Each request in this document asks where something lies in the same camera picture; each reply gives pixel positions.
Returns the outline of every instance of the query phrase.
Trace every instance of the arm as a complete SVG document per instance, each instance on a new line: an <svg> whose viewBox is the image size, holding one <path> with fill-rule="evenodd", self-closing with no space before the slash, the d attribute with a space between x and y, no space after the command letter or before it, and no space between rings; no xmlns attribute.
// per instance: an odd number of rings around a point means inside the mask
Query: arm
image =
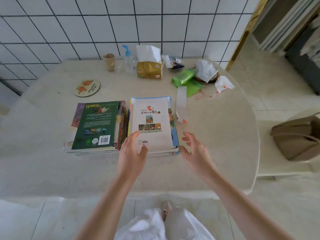
<svg viewBox="0 0 320 240"><path fill-rule="evenodd" d="M189 132L183 141L191 146L189 153L180 146L181 155L189 168L202 179L220 198L238 228L247 240L294 240L280 226L254 205L247 196L231 185L214 166L207 148Z"/></svg>
<svg viewBox="0 0 320 240"><path fill-rule="evenodd" d="M114 239L125 199L146 162L146 146L142 147L140 154L135 149L135 139L139 134L136 131L123 142L119 154L118 175L75 240Z"/></svg>

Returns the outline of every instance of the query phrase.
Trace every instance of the green trash bag roll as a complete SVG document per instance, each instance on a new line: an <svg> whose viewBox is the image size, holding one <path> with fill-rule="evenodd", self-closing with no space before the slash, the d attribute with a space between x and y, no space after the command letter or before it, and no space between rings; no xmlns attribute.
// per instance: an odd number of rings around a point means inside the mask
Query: green trash bag roll
<svg viewBox="0 0 320 240"><path fill-rule="evenodd" d="M178 76L172 78L172 83L176 87L185 85L191 78L195 76L195 71L193 69L183 70Z"/></svg>

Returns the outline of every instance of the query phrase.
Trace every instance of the white pants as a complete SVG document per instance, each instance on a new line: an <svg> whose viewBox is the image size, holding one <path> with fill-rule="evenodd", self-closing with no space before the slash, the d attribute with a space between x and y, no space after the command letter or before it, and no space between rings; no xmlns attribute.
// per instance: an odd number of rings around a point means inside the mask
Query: white pants
<svg viewBox="0 0 320 240"><path fill-rule="evenodd" d="M172 208L165 222L160 209L147 209L120 228L114 239L215 240L194 215L180 207Z"/></svg>

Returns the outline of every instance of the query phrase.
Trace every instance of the table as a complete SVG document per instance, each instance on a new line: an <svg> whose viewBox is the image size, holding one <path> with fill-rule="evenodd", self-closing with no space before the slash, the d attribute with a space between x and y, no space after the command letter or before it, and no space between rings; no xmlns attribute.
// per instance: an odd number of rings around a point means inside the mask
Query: table
<svg viewBox="0 0 320 240"><path fill-rule="evenodd" d="M190 68L197 60L183 62ZM242 89L214 65L235 88L208 99L216 90L214 85L204 85L205 97L199 93L187 98L188 123L176 120L179 142L185 145L183 131L194 133L208 147L218 170L248 194L259 163L257 124ZM161 80L139 78L124 71L108 72L100 60L67 61L48 72L22 95L1 124L0 198L84 197L105 192L117 173L116 155L62 153L77 104L116 100L129 104L130 97L171 96L175 111L177 88L170 83L175 74L164 68ZM89 97L75 96L74 87L87 79L100 80L100 90ZM147 158L129 197L165 193L218 198L190 171L181 155Z"/></svg>

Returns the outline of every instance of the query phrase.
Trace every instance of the blue spray nozzle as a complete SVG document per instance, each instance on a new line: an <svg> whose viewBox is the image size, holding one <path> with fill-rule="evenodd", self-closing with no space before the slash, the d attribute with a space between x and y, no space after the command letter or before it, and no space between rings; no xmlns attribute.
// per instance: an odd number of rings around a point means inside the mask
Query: blue spray nozzle
<svg viewBox="0 0 320 240"><path fill-rule="evenodd" d="M131 52L129 51L129 47L127 45L122 45L123 48L125 48L127 51L125 52L125 56L129 57L131 56Z"/></svg>

